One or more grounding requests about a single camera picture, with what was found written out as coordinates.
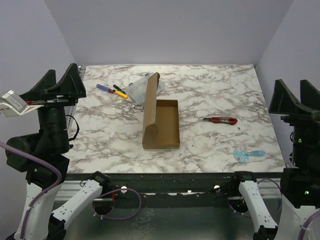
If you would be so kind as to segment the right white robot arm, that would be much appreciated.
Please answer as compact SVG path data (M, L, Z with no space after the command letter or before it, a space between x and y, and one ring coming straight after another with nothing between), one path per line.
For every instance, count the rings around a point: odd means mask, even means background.
M300 81L300 98L275 81L268 109L293 127L292 164L280 178L281 216L276 223L259 192L252 172L235 172L229 189L242 196L254 226L254 240L306 240L311 223L320 215L320 92Z

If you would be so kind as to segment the white blue packaged item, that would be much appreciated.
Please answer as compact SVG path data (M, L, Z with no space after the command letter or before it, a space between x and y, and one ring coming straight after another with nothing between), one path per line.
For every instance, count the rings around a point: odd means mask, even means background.
M261 162L267 159L267 153L258 148L235 148L233 157L239 163Z

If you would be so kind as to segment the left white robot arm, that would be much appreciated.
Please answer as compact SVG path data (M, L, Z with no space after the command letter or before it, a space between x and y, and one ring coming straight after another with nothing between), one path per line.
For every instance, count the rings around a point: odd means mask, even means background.
M97 171L63 206L53 209L55 198L66 179L72 145L68 135L66 107L86 97L77 64L71 63L60 80L50 69L29 91L13 90L0 96L0 111L6 117L37 111L39 131L1 143L7 165L26 173L26 201L18 229L11 240L62 240L70 223L95 198L106 197L111 179Z

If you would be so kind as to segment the red black utility knife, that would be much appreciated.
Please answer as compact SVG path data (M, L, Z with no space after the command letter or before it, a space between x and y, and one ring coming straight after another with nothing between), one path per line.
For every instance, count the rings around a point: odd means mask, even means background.
M236 118L232 117L204 117L202 120L214 124L228 124L232 126L238 122Z

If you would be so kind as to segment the brown cardboard express box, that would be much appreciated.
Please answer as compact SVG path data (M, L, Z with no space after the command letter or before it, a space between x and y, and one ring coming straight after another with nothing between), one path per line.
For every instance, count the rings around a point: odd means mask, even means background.
M176 99L158 99L160 74L147 78L143 105L142 147L145 150L179 149L179 104Z

